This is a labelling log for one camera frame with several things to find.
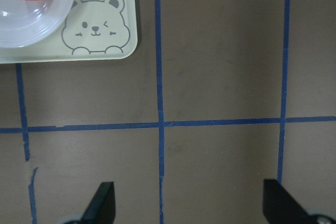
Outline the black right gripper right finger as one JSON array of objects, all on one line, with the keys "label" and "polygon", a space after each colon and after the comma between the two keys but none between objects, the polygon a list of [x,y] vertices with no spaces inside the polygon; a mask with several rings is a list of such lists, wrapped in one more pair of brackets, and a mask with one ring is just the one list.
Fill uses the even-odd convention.
[{"label": "black right gripper right finger", "polygon": [[310,223],[309,214],[276,179],[264,179],[262,203],[268,223]]}]

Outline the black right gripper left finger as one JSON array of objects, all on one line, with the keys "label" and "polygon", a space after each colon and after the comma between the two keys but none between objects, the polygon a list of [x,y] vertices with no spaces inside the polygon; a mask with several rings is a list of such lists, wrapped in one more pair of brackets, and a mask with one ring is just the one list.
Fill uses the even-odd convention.
[{"label": "black right gripper left finger", "polygon": [[115,203],[114,182],[102,182],[84,211],[81,222],[114,223],[116,216]]}]

